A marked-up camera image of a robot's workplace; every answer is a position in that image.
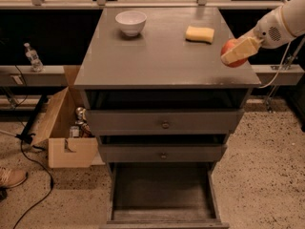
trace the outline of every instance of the open drawer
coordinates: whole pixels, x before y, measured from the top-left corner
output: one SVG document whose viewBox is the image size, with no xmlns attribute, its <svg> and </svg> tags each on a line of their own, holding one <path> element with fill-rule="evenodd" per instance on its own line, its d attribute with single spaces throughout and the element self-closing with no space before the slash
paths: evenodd
<svg viewBox="0 0 305 229">
<path fill-rule="evenodd" d="M 229 228 L 218 215 L 208 163 L 117 163 L 101 228 Z"/>
</svg>

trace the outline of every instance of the sponge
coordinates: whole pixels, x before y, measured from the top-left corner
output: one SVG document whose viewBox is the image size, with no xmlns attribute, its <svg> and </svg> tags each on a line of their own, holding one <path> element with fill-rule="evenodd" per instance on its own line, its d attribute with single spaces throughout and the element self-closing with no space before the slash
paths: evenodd
<svg viewBox="0 0 305 229">
<path fill-rule="evenodd" d="M 190 41 L 212 43 L 214 39 L 214 29 L 189 26 L 185 33 L 185 38 Z"/>
</svg>

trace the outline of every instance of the white bowl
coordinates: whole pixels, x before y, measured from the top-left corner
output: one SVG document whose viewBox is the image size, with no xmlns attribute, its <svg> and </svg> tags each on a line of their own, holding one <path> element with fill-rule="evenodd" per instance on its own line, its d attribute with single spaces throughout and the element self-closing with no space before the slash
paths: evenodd
<svg viewBox="0 0 305 229">
<path fill-rule="evenodd" d="M 120 30 L 128 36 L 136 36 L 142 32 L 146 19 L 144 12 L 135 10 L 123 11 L 115 16 Z"/>
</svg>

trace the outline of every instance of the cabinet top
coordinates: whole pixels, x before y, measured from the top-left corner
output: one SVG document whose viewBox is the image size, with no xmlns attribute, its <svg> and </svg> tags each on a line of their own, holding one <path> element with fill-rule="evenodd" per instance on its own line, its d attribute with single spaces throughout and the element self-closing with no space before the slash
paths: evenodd
<svg viewBox="0 0 305 229">
<path fill-rule="evenodd" d="M 147 14 L 136 37 L 121 32 L 115 16 Z M 189 26 L 214 29 L 213 43 L 185 39 Z M 247 62 L 228 68 L 222 45 L 233 37 L 218 8 L 106 8 L 103 10 L 75 87 L 80 89 L 252 88 L 260 81 Z"/>
</svg>

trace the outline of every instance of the speckled floor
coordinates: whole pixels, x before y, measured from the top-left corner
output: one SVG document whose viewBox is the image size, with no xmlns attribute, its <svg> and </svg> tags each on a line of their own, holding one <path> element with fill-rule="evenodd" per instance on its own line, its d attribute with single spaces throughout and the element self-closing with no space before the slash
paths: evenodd
<svg viewBox="0 0 305 229">
<path fill-rule="evenodd" d="M 305 134 L 282 99 L 268 114 L 259 100 L 248 101 L 229 148 L 213 171 L 222 221 L 232 229 L 303 229 L 305 225 Z M 20 133 L 22 125 L 1 122 Z M 9 189 L 0 202 L 0 228 L 13 228 L 22 214 L 50 188 L 49 176 L 25 159 L 17 138 L 0 135 L 0 165 L 29 171 L 28 180 Z M 46 152 L 24 146 L 30 158 L 47 166 Z M 99 228 L 106 221 L 110 178 L 105 166 L 53 169 L 49 197 L 30 210 L 16 228 Z"/>
</svg>

